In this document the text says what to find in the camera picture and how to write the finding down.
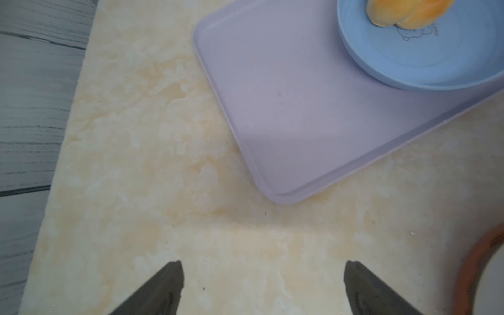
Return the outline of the lavender plastic tray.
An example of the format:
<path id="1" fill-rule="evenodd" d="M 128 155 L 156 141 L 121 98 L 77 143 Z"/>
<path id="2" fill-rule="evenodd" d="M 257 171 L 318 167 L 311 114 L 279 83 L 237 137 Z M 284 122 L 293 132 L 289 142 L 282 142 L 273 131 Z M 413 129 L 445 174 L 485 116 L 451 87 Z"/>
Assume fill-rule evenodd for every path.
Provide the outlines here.
<path id="1" fill-rule="evenodd" d="M 501 93 L 387 85 L 349 55 L 339 1 L 234 1 L 193 44 L 257 188 L 300 202 Z"/>

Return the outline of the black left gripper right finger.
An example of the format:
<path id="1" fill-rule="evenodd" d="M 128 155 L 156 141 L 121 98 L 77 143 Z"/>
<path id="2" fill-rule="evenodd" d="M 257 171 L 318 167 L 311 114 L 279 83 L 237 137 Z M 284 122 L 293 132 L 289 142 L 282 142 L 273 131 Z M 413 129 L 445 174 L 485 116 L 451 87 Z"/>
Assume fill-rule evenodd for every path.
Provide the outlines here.
<path id="1" fill-rule="evenodd" d="M 420 311 L 358 261 L 346 262 L 344 283 L 353 314 L 421 315 Z"/>

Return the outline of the terracotta saucer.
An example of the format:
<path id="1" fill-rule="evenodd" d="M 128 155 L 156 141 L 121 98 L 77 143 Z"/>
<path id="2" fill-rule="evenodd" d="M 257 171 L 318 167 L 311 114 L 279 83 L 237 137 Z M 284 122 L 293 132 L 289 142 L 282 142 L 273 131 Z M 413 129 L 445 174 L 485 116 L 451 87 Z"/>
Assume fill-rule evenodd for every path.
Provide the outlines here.
<path id="1" fill-rule="evenodd" d="M 467 254 L 458 272 L 453 314 L 473 313 L 476 287 L 488 261 L 501 245 L 503 245 L 503 223 L 485 233 Z"/>

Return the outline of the blue plate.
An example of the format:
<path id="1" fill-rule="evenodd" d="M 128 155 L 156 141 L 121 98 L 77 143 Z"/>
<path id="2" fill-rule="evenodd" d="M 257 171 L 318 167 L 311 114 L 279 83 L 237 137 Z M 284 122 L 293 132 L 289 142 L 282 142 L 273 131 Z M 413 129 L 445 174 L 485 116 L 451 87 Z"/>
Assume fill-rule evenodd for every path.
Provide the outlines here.
<path id="1" fill-rule="evenodd" d="M 355 63 L 410 91 L 456 91 L 503 82 L 503 2 L 456 1 L 419 30 L 371 23 L 365 1 L 339 1 L 338 26 Z"/>

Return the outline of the yellow food on plate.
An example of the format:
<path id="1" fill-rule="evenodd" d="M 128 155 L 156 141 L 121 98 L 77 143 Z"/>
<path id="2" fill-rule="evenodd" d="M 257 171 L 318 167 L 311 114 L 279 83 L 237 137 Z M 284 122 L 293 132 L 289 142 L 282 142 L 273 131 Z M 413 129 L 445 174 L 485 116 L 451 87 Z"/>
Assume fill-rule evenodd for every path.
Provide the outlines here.
<path id="1" fill-rule="evenodd" d="M 436 22 L 455 0 L 369 0 L 366 13 L 379 27 L 418 30 Z"/>

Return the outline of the white ceramic pot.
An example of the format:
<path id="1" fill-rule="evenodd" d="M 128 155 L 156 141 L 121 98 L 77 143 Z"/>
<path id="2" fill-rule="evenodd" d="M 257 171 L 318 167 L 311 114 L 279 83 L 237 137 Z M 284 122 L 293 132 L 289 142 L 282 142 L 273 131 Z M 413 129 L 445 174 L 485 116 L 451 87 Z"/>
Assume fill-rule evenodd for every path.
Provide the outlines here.
<path id="1" fill-rule="evenodd" d="M 504 315 L 503 245 L 488 259 L 476 286 L 472 314 Z"/>

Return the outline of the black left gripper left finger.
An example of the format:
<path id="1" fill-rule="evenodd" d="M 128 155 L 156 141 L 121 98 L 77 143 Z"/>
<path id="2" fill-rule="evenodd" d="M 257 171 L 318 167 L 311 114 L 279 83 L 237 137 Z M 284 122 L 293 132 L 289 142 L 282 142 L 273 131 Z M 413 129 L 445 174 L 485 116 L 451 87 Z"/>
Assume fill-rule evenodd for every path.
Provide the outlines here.
<path id="1" fill-rule="evenodd" d="M 182 262 L 168 262 L 110 315 L 176 315 L 184 284 Z"/>

